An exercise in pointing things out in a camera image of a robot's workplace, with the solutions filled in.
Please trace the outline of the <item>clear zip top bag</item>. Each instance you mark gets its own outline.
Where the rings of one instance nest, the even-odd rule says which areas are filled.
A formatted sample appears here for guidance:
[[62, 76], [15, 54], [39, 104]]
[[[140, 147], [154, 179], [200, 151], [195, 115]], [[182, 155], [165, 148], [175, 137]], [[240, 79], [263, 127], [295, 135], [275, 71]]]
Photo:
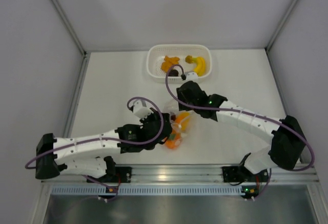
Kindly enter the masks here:
[[163, 107], [165, 113], [169, 113], [172, 133], [168, 138], [181, 138], [181, 144], [191, 130], [194, 120], [193, 111], [180, 111], [178, 102], [174, 99], [169, 100]]

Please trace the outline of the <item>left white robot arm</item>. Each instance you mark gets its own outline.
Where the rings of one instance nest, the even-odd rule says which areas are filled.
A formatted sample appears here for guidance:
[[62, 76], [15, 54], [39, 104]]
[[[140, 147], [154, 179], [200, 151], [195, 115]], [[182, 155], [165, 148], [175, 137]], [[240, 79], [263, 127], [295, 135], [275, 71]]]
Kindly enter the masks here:
[[171, 134], [169, 113], [154, 109], [139, 125], [126, 124], [103, 134], [78, 138], [42, 136], [36, 147], [35, 177], [52, 179], [61, 174], [81, 174], [112, 182], [116, 176], [114, 155], [153, 150]]

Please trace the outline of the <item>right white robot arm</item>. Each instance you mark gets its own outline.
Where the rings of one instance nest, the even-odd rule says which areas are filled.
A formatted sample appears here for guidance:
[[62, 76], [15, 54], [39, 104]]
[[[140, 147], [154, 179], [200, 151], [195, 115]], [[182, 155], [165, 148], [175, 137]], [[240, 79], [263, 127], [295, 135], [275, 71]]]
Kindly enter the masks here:
[[235, 126], [262, 139], [268, 145], [247, 154], [241, 161], [239, 175], [252, 181], [258, 173], [273, 167], [293, 171], [305, 147], [305, 136], [292, 116], [269, 118], [243, 109], [226, 97], [207, 95], [193, 81], [176, 89], [180, 110], [192, 110], [202, 118]]

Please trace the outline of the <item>orange fake food piece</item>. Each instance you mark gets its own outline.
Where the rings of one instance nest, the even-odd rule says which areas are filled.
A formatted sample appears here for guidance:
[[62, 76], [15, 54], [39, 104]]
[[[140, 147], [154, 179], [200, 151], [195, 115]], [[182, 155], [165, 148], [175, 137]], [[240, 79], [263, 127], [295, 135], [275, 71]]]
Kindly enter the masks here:
[[161, 70], [163, 70], [164, 72], [167, 72], [172, 65], [178, 64], [179, 61], [180, 61], [179, 57], [168, 57], [166, 55], [161, 64]]

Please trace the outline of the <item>dark fake plum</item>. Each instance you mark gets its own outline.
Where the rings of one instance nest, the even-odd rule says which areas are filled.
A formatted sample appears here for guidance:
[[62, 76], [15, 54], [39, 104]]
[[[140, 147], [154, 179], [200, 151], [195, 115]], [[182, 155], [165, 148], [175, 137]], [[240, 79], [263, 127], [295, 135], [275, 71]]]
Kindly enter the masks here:
[[179, 72], [175, 69], [173, 69], [169, 72], [169, 76], [177, 77], [178, 75], [179, 75]]

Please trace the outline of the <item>yellow fake banana bunch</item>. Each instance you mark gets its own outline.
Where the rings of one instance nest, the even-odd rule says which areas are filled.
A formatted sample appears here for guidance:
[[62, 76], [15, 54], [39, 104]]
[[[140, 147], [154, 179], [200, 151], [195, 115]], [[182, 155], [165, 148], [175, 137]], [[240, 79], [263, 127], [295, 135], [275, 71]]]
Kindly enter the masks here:
[[195, 64], [196, 67], [194, 68], [194, 72], [198, 75], [198, 76], [203, 76], [205, 74], [206, 71], [206, 62], [204, 60], [203, 57], [193, 57], [191, 55], [188, 55], [185, 57], [185, 61], [188, 64]]

